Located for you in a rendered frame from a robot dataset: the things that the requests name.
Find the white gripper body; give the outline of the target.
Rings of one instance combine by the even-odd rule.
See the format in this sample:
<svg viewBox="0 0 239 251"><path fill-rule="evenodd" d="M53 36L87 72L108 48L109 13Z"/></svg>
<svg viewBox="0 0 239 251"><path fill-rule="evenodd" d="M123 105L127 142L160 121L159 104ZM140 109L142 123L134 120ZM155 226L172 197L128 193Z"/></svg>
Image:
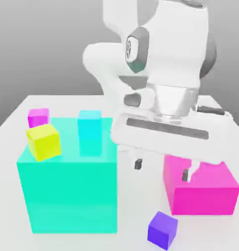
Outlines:
<svg viewBox="0 0 239 251"><path fill-rule="evenodd" d="M191 112L179 125L122 113L113 119L111 138L119 145L218 164L224 160L232 124L228 112Z"/></svg>

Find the small cyan cube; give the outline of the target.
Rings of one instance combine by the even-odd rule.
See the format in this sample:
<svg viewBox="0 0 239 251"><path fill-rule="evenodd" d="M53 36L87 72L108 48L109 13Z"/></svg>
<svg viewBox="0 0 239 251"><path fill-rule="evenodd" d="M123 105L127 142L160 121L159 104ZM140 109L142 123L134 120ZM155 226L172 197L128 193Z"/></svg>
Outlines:
<svg viewBox="0 0 239 251"><path fill-rule="evenodd" d="M100 110L81 110L77 119L81 156L102 155L102 119Z"/></svg>

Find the small purple cube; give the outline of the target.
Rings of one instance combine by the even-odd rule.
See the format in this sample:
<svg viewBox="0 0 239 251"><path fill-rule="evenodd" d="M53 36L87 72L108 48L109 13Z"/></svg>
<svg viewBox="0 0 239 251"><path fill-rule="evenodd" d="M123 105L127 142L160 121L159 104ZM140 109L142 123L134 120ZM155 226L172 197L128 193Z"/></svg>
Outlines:
<svg viewBox="0 0 239 251"><path fill-rule="evenodd" d="M168 250L177 234L177 228L177 219L158 211L148 225L147 240Z"/></svg>

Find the small yellow cube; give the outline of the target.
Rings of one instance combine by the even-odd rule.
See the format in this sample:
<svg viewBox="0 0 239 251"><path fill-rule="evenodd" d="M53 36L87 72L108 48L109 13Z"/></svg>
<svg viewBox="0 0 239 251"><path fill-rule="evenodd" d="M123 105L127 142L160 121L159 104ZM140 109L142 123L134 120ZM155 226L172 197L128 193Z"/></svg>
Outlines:
<svg viewBox="0 0 239 251"><path fill-rule="evenodd" d="M51 124L32 127L26 135L29 150L38 162L61 155L59 132Z"/></svg>

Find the small magenta cube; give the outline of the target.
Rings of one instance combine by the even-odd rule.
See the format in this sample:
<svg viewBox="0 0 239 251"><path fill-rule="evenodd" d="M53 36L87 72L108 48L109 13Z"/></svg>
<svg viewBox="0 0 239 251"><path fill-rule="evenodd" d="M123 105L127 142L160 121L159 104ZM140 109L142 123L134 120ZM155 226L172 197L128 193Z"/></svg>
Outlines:
<svg viewBox="0 0 239 251"><path fill-rule="evenodd" d="M29 110L28 124L30 128L49 124L49 109L48 108L37 108Z"/></svg>

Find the large pink box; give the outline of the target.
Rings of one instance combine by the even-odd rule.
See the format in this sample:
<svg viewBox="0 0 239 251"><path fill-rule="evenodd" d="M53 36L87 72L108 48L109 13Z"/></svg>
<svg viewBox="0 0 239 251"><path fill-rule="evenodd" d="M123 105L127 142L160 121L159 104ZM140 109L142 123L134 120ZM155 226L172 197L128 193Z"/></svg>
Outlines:
<svg viewBox="0 0 239 251"><path fill-rule="evenodd" d="M224 162L201 163L191 176L182 180L191 160L166 155L163 180L173 215L232 215L239 195L239 184Z"/></svg>

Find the large teal box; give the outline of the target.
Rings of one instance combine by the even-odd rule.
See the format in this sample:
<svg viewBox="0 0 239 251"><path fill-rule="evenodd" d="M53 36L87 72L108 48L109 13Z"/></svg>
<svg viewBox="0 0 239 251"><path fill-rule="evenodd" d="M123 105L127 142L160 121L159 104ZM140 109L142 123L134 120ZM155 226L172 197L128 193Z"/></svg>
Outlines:
<svg viewBox="0 0 239 251"><path fill-rule="evenodd" d="M117 232L117 145L111 118L102 118L102 142L79 142L76 118L53 118L60 156L38 162L25 148L17 160L33 233Z"/></svg>

